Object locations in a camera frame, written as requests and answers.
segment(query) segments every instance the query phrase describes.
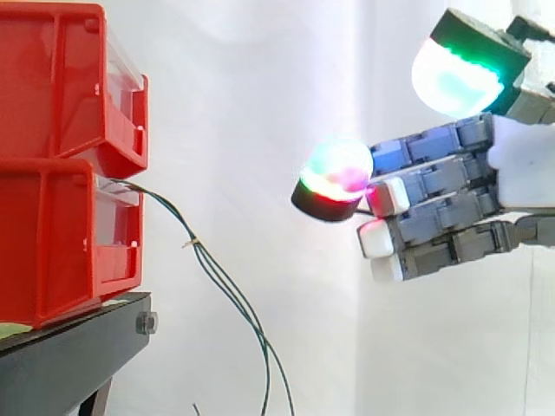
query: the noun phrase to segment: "green glowing light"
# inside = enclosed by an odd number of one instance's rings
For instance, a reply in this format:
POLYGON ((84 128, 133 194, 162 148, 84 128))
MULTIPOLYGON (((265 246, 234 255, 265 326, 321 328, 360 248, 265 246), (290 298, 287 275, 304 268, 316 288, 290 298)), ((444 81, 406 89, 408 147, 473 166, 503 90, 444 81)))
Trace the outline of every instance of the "green glowing light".
POLYGON ((480 113, 504 88, 492 70, 463 61, 432 39, 426 40, 416 56, 412 78, 422 101, 455 118, 480 113))

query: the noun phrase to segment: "black light base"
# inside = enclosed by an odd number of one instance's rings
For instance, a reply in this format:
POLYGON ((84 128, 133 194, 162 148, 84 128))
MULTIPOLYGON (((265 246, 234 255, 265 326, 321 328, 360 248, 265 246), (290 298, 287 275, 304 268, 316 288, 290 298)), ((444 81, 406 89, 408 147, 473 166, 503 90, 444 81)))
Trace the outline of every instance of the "black light base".
POLYGON ((331 223, 351 218, 355 214, 361 199, 335 201, 311 191, 300 180, 291 195, 291 203, 300 211, 313 218, 331 223))

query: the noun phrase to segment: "led light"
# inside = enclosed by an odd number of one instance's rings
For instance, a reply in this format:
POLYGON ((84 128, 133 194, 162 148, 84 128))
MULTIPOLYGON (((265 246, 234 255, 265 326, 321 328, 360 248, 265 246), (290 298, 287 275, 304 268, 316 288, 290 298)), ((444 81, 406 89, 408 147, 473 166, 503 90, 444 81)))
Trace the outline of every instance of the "led light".
POLYGON ((359 141, 337 141, 317 147, 301 172, 311 191, 335 201, 363 196, 374 163, 368 146, 359 141))
POLYGON ((504 88, 492 70, 462 60, 432 39, 426 40, 415 58, 412 81, 422 101, 455 118, 480 113, 504 88))
POLYGON ((291 202, 314 218, 343 221, 355 213, 373 168, 372 155, 363 143, 324 143, 301 171, 291 202))

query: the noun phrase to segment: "metal bolt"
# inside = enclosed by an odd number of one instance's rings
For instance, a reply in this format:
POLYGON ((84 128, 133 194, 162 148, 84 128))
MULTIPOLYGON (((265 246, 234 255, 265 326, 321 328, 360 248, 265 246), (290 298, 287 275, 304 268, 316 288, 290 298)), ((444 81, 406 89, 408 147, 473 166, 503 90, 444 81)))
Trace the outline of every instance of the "metal bolt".
POLYGON ((158 314, 156 312, 140 312, 137 316, 137 334, 153 335, 158 329, 158 314))

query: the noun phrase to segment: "red storage bin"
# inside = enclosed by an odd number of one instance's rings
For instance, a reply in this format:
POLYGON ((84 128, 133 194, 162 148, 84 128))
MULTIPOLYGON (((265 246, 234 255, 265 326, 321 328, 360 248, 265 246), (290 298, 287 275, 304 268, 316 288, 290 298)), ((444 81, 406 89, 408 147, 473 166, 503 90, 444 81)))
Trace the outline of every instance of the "red storage bin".
POLYGON ((147 168, 147 78, 94 4, 0 2, 0 159, 90 161, 124 179, 147 168))
POLYGON ((40 328, 138 286, 142 209, 86 160, 0 160, 0 322, 40 328))

